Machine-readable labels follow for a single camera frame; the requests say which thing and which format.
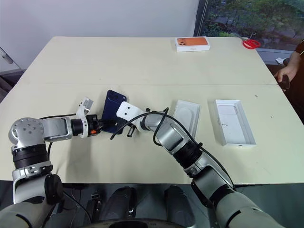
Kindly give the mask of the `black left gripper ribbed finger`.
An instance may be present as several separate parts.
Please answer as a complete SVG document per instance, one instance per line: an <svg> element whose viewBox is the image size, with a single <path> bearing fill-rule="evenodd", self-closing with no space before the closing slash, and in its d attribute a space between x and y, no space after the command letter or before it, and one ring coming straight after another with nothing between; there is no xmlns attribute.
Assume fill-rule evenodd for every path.
<svg viewBox="0 0 304 228"><path fill-rule="evenodd" d="M100 127L113 127L116 126L117 120L116 119L100 119L99 126Z"/></svg>

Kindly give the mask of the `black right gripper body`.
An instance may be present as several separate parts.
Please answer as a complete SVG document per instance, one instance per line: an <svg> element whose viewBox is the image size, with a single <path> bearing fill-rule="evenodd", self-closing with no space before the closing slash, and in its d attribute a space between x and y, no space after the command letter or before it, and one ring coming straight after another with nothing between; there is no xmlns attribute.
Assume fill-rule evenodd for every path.
<svg viewBox="0 0 304 228"><path fill-rule="evenodd" d="M125 128L125 127L131 127L131 126L135 126L135 125L127 120L120 118L118 121L117 128L120 126L123 126Z"/></svg>

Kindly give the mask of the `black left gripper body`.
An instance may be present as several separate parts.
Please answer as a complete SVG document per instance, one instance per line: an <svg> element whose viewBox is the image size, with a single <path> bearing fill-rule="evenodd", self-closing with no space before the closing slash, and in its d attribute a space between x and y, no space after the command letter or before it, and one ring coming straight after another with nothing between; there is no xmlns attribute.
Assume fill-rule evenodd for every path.
<svg viewBox="0 0 304 228"><path fill-rule="evenodd" d="M100 122L96 114L89 114L86 116L87 126L88 126L88 137L98 135L100 130Z"/></svg>

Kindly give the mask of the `person bare hand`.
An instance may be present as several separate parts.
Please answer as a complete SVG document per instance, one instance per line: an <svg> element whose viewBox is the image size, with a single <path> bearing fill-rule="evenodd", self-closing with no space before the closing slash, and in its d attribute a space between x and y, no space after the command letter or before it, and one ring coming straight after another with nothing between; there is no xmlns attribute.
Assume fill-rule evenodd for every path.
<svg viewBox="0 0 304 228"><path fill-rule="evenodd" d="M277 82L281 83L283 81L283 75L287 75L289 78L289 81L291 82L297 71L298 71L298 66L296 65L288 65L282 69L280 69L275 75L274 77L277 79Z"/></svg>

